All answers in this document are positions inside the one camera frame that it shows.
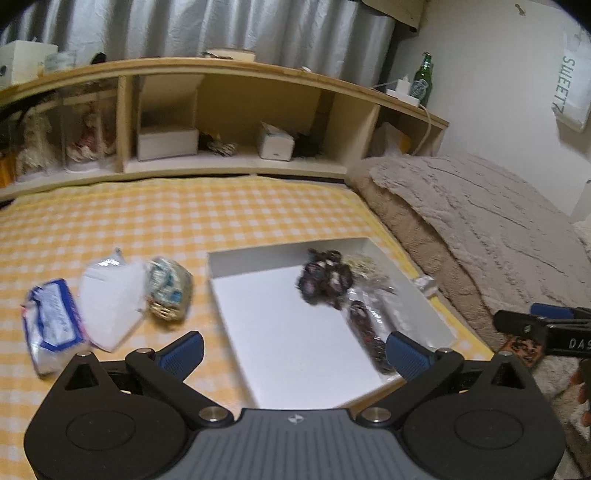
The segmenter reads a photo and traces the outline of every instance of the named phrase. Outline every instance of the blue and white package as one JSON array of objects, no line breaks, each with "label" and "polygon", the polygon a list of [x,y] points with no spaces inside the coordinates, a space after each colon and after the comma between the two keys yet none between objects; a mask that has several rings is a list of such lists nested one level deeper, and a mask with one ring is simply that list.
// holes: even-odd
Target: blue and white package
[{"label": "blue and white package", "polygon": [[38,375],[60,371],[74,354],[89,349],[74,297],[63,278],[27,293],[22,328]]}]

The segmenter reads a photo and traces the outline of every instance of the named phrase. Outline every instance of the clear display case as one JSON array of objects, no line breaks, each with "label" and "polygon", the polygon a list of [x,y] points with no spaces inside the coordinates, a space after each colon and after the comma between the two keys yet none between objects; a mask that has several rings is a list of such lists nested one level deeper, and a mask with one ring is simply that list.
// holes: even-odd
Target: clear display case
[{"label": "clear display case", "polygon": [[63,98],[64,156],[69,171],[111,168],[115,159],[116,90]]},{"label": "clear display case", "polygon": [[10,150],[18,182],[63,170],[59,101],[51,98],[11,117]]}]

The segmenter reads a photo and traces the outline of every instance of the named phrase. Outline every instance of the blue gripper pad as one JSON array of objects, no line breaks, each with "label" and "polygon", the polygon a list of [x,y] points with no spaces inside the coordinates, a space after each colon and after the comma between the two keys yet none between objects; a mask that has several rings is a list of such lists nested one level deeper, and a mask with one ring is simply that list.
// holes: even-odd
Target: blue gripper pad
[{"label": "blue gripper pad", "polygon": [[426,372],[435,363],[435,355],[400,332],[386,340],[386,359],[407,382]]},{"label": "blue gripper pad", "polygon": [[201,333],[186,333],[157,352],[158,366],[182,381],[199,366],[204,349]]},{"label": "blue gripper pad", "polygon": [[566,307],[558,307],[556,305],[546,305],[545,303],[533,303],[530,308],[530,313],[532,315],[545,317],[547,319],[570,320],[574,318],[571,309]]}]

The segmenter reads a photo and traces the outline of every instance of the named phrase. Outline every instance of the gingham cloth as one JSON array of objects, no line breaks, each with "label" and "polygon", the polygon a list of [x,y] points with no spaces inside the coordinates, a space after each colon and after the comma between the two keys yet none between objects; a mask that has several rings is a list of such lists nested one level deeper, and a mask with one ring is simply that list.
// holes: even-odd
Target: gingham cloth
[{"label": "gingham cloth", "polygon": [[[0,212],[0,475],[33,478],[22,440],[55,377],[37,378],[24,342],[20,305],[34,285],[65,278],[76,294],[89,263],[120,247],[128,260],[163,255],[194,276],[190,318],[166,329],[146,319],[99,359],[122,359],[132,349],[159,349],[187,330],[199,330],[205,359],[186,383],[229,407],[248,406],[207,286],[206,253],[217,249],[345,237],[370,237],[409,277],[405,252],[357,195],[345,189],[260,177],[156,179],[71,187],[17,199]],[[433,307],[467,358],[488,359],[481,344],[437,299]]]}]

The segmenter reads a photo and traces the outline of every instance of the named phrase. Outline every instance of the tissue box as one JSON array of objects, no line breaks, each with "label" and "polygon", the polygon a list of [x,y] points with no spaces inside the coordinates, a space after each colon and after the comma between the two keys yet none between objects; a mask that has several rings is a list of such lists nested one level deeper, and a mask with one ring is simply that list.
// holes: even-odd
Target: tissue box
[{"label": "tissue box", "polygon": [[25,83],[38,76],[39,64],[57,52],[57,45],[15,40],[0,48],[0,88]]},{"label": "tissue box", "polygon": [[261,123],[259,135],[259,156],[265,160],[291,160],[294,151],[294,138],[272,125]]}]

